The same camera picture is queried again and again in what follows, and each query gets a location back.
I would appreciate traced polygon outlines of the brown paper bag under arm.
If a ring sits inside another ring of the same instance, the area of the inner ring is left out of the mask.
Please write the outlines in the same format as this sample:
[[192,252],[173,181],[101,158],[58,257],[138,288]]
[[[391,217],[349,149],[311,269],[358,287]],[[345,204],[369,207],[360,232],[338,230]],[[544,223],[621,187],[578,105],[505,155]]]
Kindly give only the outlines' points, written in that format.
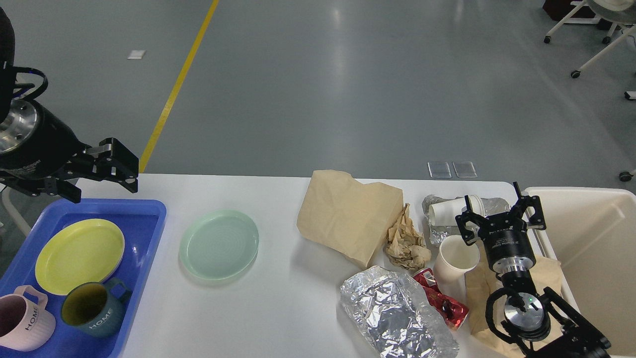
[[[491,293],[502,288],[502,284],[495,278],[495,272],[488,267],[485,254],[481,252],[480,256],[477,266],[465,275],[471,336],[494,351],[495,356],[522,358],[523,354],[518,346],[503,342],[487,326],[486,300]],[[563,272],[559,261],[538,257],[536,265],[531,269],[531,275],[540,294],[543,294],[545,287],[550,287],[557,293],[561,292]]]

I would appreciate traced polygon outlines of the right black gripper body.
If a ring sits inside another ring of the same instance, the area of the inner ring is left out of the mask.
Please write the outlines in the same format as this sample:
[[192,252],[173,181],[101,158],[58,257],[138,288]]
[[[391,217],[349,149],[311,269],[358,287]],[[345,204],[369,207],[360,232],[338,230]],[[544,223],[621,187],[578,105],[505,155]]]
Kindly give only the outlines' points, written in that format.
[[489,268],[495,273],[529,271],[536,257],[528,237],[528,222],[522,213],[476,216]]

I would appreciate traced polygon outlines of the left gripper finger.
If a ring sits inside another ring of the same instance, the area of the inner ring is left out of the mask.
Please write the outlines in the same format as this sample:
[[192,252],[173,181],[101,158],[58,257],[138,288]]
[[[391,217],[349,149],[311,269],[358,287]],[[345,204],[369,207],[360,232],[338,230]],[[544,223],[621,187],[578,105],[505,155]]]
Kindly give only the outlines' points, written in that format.
[[71,166],[70,175],[73,178],[118,183],[131,193],[139,190],[138,173],[116,166]]
[[94,159],[97,173],[103,175],[138,175],[139,159],[116,138],[105,138],[84,154]]

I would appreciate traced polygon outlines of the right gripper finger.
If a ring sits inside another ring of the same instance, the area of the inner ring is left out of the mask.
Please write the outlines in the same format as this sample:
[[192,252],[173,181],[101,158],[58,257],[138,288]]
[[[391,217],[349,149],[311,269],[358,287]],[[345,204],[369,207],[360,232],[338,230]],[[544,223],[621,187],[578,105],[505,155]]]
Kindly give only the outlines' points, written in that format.
[[[507,230],[526,231],[527,229],[546,230],[547,223],[542,209],[540,197],[522,193],[518,182],[512,183],[516,192],[516,203],[507,212]],[[527,209],[532,208],[533,213],[525,220]]]
[[485,222],[486,210],[482,198],[477,195],[465,195],[464,203],[465,207],[455,221],[464,243],[471,246],[477,242],[475,230]]

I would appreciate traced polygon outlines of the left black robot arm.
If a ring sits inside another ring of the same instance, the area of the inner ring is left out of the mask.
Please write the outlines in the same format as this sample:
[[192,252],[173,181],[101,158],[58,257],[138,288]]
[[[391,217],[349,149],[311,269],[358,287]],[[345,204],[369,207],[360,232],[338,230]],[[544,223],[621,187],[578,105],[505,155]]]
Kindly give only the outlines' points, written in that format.
[[81,201],[72,179],[116,182],[138,191],[139,159],[116,138],[92,147],[37,102],[48,88],[46,75],[14,65],[15,36],[11,21],[0,12],[0,179],[2,185],[27,196],[59,195]]

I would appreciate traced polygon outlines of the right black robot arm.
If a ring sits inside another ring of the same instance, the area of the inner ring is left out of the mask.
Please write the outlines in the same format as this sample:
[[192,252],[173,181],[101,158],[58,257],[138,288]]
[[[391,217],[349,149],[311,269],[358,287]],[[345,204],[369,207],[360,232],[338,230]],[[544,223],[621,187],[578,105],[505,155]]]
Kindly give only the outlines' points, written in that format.
[[540,198],[513,186],[517,200],[508,211],[484,217],[465,196],[466,208],[455,217],[464,243],[483,243],[488,266],[502,283],[486,300],[488,328],[527,358],[607,358],[611,343],[604,334],[552,288],[538,294],[528,231],[547,225]]

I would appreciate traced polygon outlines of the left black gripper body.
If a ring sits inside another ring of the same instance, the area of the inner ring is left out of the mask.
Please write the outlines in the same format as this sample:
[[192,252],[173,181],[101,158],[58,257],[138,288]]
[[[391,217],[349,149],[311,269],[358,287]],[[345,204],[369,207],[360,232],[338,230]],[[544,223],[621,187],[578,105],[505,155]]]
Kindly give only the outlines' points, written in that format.
[[1,183],[27,196],[59,195],[81,201],[68,181],[92,168],[89,146],[36,100],[1,105]]

